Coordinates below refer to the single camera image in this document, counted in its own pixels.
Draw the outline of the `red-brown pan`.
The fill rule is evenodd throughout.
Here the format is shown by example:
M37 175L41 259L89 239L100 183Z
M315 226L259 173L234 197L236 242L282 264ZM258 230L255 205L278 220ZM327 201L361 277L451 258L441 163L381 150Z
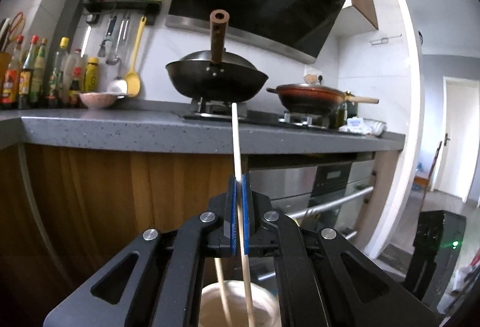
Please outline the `red-brown pan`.
M308 84L288 84L267 88L276 94L281 104L290 113L329 116L345 102L356 104L378 104L379 99L356 96L328 86Z

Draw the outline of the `white ceramic double utensil holder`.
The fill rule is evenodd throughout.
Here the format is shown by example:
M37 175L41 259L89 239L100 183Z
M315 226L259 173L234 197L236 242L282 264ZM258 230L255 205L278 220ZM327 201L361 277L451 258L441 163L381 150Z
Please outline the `white ceramic double utensil holder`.
M225 293L233 326L248 326L248 314L242 281L227 280ZM255 326L281 326L278 298L267 289L251 284ZM199 326L228 326L221 301L219 283L202 289Z

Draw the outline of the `grey countertop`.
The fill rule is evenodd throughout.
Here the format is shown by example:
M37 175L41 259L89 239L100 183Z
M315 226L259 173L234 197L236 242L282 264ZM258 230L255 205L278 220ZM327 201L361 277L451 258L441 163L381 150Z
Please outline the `grey countertop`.
M122 152L230 154L227 122L186 120L171 112L37 109L1 112L1 147L31 143ZM240 126L244 155L401 151L405 136L381 137L270 125Z

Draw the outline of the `oil bottle yellow cap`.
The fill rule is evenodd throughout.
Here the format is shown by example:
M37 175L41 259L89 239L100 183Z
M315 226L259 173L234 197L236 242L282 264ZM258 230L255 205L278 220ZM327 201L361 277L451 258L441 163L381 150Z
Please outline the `oil bottle yellow cap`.
M48 92L46 95L49 108L58 108L59 106L61 84L64 75L64 63L68 58L68 44L69 38L63 37L60 40L58 50L55 53L53 67L48 81Z

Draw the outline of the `wooden cabinet door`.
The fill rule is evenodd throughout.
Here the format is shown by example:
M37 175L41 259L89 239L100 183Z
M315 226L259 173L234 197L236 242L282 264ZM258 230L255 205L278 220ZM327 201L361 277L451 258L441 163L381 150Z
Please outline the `wooden cabinet door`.
M143 230L180 227L223 193L229 155L25 147L32 191L56 255L83 281Z

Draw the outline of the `yellow hanging spoon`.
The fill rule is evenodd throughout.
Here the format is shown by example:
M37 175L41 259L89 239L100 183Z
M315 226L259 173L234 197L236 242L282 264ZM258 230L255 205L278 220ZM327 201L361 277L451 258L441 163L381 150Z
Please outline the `yellow hanging spoon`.
M130 59L130 67L128 72L124 76L124 80L127 83L127 96L128 97L136 97L141 89L141 79L136 70L136 63L137 63L137 55L140 47L140 43L143 37L143 31L146 26L146 16L143 16L139 22L137 28L137 34L135 43L133 46L131 59Z

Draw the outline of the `red cap sauce bottle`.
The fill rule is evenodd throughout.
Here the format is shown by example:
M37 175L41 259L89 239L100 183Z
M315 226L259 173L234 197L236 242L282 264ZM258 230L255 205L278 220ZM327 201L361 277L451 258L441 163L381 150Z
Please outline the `red cap sauce bottle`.
M21 69L19 76L19 110L27 109L29 107L29 92L31 89L32 75L36 55L38 52L39 36L32 36L27 57Z

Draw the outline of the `lone wooden chopstick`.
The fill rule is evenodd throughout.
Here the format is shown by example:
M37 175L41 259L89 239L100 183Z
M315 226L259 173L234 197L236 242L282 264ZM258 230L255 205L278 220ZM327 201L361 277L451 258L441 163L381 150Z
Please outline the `lone wooden chopstick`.
M220 298L221 298L221 303L222 303L222 308L224 311L224 317L227 323L227 326L232 327L233 322L230 314L230 307L228 303L228 297L226 293L226 287L224 284L224 274L223 274L223 269L222 269L222 263L220 258L214 258L214 263L215 263L215 269L216 269L216 277L219 285L219 291L220 291Z

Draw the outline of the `black wall shelf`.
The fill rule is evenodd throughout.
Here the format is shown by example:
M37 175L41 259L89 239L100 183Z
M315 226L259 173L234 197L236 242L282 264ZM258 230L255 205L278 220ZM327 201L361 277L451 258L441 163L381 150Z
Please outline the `black wall shelf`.
M145 18L146 26L153 26L160 15L162 2L152 0L84 0L83 6L89 14L107 14L120 10L137 11Z

